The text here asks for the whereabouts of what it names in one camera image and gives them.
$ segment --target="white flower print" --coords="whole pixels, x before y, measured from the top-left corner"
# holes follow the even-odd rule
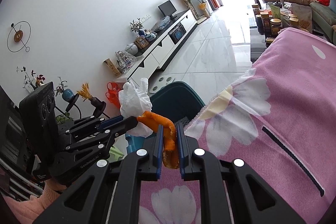
[[[152,193],[154,214],[144,207],[139,208],[139,224],[201,224],[201,209],[196,214],[193,193],[185,185],[175,186],[173,192],[164,188]]]
[[[199,139],[205,130],[209,151],[215,156],[226,154],[232,137],[244,145],[251,144],[258,137],[251,115],[270,114],[270,104],[267,102],[270,91],[266,79],[249,80],[255,75],[255,71],[255,68],[250,69],[223,90],[185,134]]]

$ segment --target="white plastic bag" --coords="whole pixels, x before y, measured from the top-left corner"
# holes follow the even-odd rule
[[[149,99],[148,93],[148,79],[141,78],[140,86],[136,88],[134,83],[126,82],[123,86],[124,90],[119,91],[120,113],[124,118],[130,116],[141,116],[146,110],[152,110],[152,103]],[[150,128],[143,123],[127,131],[127,134],[132,136],[148,137],[153,133]]]

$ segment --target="blue vase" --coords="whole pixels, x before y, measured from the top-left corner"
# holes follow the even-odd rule
[[[62,98],[66,102],[70,102],[73,96],[74,96],[74,93],[72,92],[71,89],[66,89],[62,93]]]

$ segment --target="sofa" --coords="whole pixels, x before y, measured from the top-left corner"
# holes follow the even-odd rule
[[[336,33],[333,28],[336,25],[336,0],[330,0],[330,6],[312,2],[310,7],[313,21],[325,32],[330,41],[336,45]]]
[[[334,29],[334,39],[333,39],[333,44],[336,45],[336,25],[333,26]]]

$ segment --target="computer monitor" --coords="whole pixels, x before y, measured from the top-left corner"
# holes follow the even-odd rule
[[[170,19],[174,19],[176,16],[173,16],[173,13],[176,12],[174,5],[171,3],[170,0],[166,1],[165,3],[159,6],[160,11],[163,13],[164,16],[169,16]]]

